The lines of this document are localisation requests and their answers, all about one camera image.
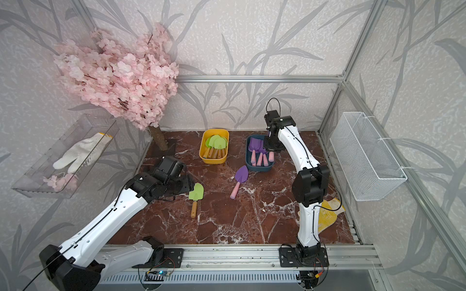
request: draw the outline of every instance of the vent grille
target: vent grille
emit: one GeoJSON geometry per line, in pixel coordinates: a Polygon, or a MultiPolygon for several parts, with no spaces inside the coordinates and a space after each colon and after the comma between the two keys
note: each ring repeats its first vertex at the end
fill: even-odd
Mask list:
{"type": "MultiPolygon", "coordinates": [[[[292,270],[280,271],[174,271],[169,277],[150,275],[152,280],[144,284],[205,284],[205,283],[296,283],[296,274],[292,270]]],[[[124,271],[110,276],[100,284],[140,283],[137,271],[124,271]]]]}

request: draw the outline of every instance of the mounting plate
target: mounting plate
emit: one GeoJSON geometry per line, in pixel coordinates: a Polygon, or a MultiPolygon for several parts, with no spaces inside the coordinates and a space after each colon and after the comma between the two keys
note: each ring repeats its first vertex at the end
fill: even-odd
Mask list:
{"type": "MultiPolygon", "coordinates": [[[[181,261],[183,260],[183,249],[164,249],[164,255],[162,256],[163,260],[165,260],[167,257],[172,259],[173,262],[169,259],[167,259],[165,262],[163,262],[160,266],[157,268],[168,268],[168,269],[176,269],[181,267],[181,261]]],[[[145,264],[140,264],[133,266],[133,269],[145,269],[145,268],[152,268],[157,264],[154,264],[153,262],[147,262],[145,264]]]]}
{"type": "Polygon", "coordinates": [[[296,259],[296,253],[295,253],[295,247],[293,248],[280,248],[278,249],[278,254],[280,256],[280,267],[315,267],[316,268],[321,268],[323,267],[328,267],[329,266],[329,258],[327,255],[327,249],[321,247],[320,248],[320,253],[317,257],[315,257],[312,261],[311,264],[306,264],[302,265],[301,263],[298,262],[296,259]]]}

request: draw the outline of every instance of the blue tray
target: blue tray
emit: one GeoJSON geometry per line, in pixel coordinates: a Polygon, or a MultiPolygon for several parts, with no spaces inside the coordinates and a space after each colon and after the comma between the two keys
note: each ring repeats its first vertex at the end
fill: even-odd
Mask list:
{"type": "MultiPolygon", "coordinates": [[[[275,161],[268,162],[268,167],[264,167],[264,166],[257,167],[257,166],[251,165],[251,156],[253,154],[247,148],[249,146],[249,141],[251,140],[252,137],[264,140],[264,137],[266,137],[266,135],[250,135],[250,136],[247,137],[247,139],[246,139],[246,167],[247,167],[247,169],[250,170],[250,171],[253,171],[253,172],[267,172],[267,171],[270,171],[270,169],[274,165],[275,161]]],[[[256,153],[256,161],[258,159],[259,159],[259,154],[256,153]]]]}

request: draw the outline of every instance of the white glove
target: white glove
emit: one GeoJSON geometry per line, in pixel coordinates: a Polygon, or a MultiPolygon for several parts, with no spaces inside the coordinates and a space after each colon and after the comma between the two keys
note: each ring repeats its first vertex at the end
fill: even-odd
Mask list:
{"type": "Polygon", "coordinates": [[[54,169],[63,169],[64,167],[68,166],[69,163],[74,161],[68,168],[68,173],[75,173],[78,171],[83,162],[85,166],[94,163],[100,157],[103,149],[111,139],[112,136],[104,135],[103,133],[99,132],[96,133],[93,137],[86,138],[80,142],[75,143],[69,150],[66,151],[61,159],[54,163],[54,169]]]}

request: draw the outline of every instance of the red marble surface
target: red marble surface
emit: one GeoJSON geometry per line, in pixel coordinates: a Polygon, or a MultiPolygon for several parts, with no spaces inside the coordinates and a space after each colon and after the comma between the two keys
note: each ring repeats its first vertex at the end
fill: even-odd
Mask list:
{"type": "MultiPolygon", "coordinates": [[[[154,201],[131,218],[109,241],[110,244],[133,244],[145,236],[154,236],[165,244],[294,244],[299,230],[298,203],[291,193],[296,176],[287,152],[275,155],[269,172],[249,172],[235,200],[230,199],[236,171],[245,164],[246,138],[251,131],[232,131],[228,158],[224,164],[207,165],[199,158],[202,132],[164,132],[166,139],[177,140],[175,157],[188,166],[196,182],[204,186],[204,198],[198,201],[198,215],[191,218],[192,201],[179,195],[174,202],[154,201]]],[[[313,131],[300,133],[312,155],[325,163],[322,149],[313,131]]],[[[151,158],[151,145],[141,171],[157,164],[151,158]]],[[[324,197],[335,197],[329,185],[324,197]]],[[[319,234],[326,244],[353,244],[344,213],[319,234]]]]}

